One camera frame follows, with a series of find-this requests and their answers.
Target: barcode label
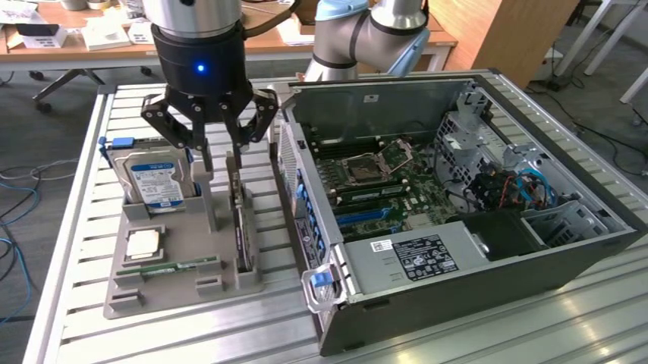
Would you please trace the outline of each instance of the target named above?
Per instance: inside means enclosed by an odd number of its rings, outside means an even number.
[[[372,249],[374,253],[382,252],[384,250],[394,249],[391,247],[391,240],[372,241],[371,242],[371,249]]]

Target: paper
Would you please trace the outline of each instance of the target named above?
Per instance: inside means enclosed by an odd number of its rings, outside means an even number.
[[[37,7],[30,2],[0,0],[0,24],[29,23]]]
[[[315,36],[299,34],[299,28],[294,18],[290,18],[276,26],[282,41],[288,46],[308,46],[315,42]]]

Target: sticker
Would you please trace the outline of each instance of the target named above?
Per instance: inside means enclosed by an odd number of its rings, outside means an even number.
[[[392,247],[410,281],[458,270],[438,235],[394,243]]]
[[[376,193],[367,193],[366,195],[358,195],[358,196],[354,196],[351,197],[351,201],[355,201],[356,199],[371,199],[374,197],[378,197],[380,196],[380,194],[376,192]]]
[[[173,180],[173,163],[133,165],[132,177],[144,203],[151,207],[171,207],[181,204],[181,188]]]
[[[390,195],[392,193],[400,192],[402,190],[403,190],[402,186],[388,187],[388,188],[382,189],[380,194],[382,195]]]
[[[378,102],[378,95],[364,95],[362,102]]]
[[[173,273],[175,269],[172,268],[164,268],[164,269],[157,269],[156,271],[143,271],[141,276],[143,277],[153,277],[156,275],[167,275],[168,273]]]
[[[374,250],[374,253],[376,252],[383,252],[384,250],[391,250],[394,249],[391,247],[391,240],[380,240],[380,241],[372,241],[371,242],[371,249]]]

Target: gray robot arm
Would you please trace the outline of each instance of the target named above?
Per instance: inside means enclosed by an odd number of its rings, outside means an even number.
[[[306,81],[356,78],[356,63],[403,77],[411,72],[428,40],[427,2],[319,0],[315,48]]]

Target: hard drive label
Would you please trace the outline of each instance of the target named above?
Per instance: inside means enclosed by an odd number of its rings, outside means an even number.
[[[173,163],[133,165],[132,177],[144,203],[151,207],[172,207],[181,203],[181,188],[173,180]]]

